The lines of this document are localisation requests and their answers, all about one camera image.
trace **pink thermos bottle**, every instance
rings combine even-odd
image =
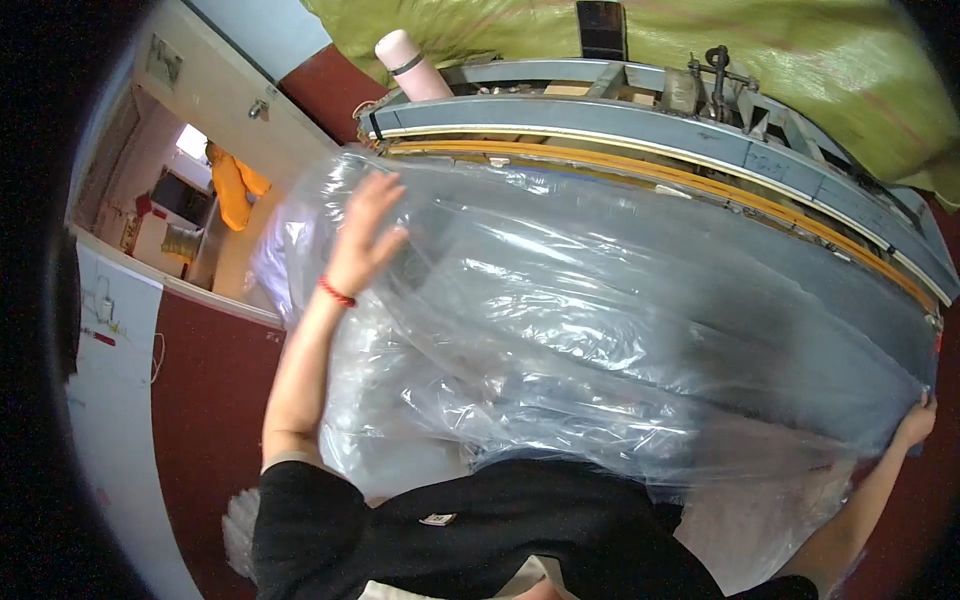
[[[423,58],[417,43],[402,29],[386,34],[373,51],[410,102],[453,96],[440,72]]]

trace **hand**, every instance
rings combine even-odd
[[[910,409],[906,417],[897,427],[897,438],[907,446],[922,442],[933,431],[933,423],[937,419],[937,397],[927,393],[920,398],[920,402]]]
[[[326,267],[326,280],[339,294],[355,297],[367,289],[406,241],[407,231],[401,227],[373,239],[383,217],[407,189],[398,181],[397,173],[374,172],[347,201],[344,223]]]

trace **door latch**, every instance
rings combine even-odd
[[[256,119],[269,109],[270,103],[265,100],[257,100],[253,103],[253,106],[250,107],[250,111],[247,113],[247,116],[249,116],[251,119]]]

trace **red bead bracelet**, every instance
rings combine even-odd
[[[332,296],[336,301],[340,302],[343,306],[347,308],[353,308],[357,305],[356,298],[351,298],[350,296],[344,296],[340,292],[333,289],[333,286],[330,285],[330,282],[326,280],[326,275],[321,275],[320,279],[317,279],[317,285],[321,287],[325,292]]]

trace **door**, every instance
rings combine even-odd
[[[274,184],[339,148],[180,0],[141,30],[133,81]]]

